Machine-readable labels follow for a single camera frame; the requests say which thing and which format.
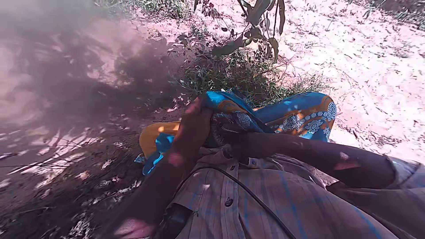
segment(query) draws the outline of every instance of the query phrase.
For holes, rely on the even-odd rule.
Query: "yellow fabric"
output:
[[[159,133],[176,135],[180,126],[180,121],[155,123],[146,127],[139,137],[139,144],[146,158],[156,151],[155,139]]]

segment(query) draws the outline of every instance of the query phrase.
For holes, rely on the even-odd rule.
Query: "plaid shirt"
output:
[[[314,168],[285,155],[250,158],[243,165],[215,149],[195,169],[214,165],[237,178],[298,239],[425,238],[424,167],[388,159],[397,176],[385,190],[337,185],[329,192]],[[191,176],[173,202],[194,212],[178,239],[288,238],[244,189],[213,169]]]

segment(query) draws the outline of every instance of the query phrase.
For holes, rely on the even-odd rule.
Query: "sandy ground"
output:
[[[140,185],[141,167],[132,162],[141,153],[138,133],[178,120],[184,105],[167,82],[188,63],[176,38],[192,24],[207,29],[206,41],[226,39],[221,27],[245,27],[237,4],[213,3],[222,18],[198,9],[184,23],[146,21],[138,12],[118,23],[1,29],[8,37],[0,41],[0,216],[7,219],[0,236],[92,235]],[[365,20],[365,11],[334,0],[287,1],[277,37],[284,80],[318,74],[334,87],[331,141],[424,162],[425,34],[379,12]],[[26,166],[37,162],[43,167]]]

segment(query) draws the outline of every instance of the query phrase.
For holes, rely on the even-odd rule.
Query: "blue patterned cloth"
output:
[[[332,99],[318,92],[297,94],[256,111],[233,93],[208,91],[206,95],[204,107],[214,110],[206,148],[223,146],[224,134],[243,132],[293,134],[327,142],[337,112]],[[162,159],[173,139],[165,133],[155,139],[157,151],[145,160],[144,175]]]

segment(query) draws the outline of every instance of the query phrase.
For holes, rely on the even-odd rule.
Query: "forearm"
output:
[[[386,156],[288,134],[274,137],[277,153],[308,163],[348,186],[384,188],[394,181],[395,172]]]
[[[115,219],[109,233],[117,238],[139,238],[154,232],[178,184],[193,168],[193,163],[188,163],[192,161],[183,160],[184,157],[188,156],[172,151],[156,165]]]

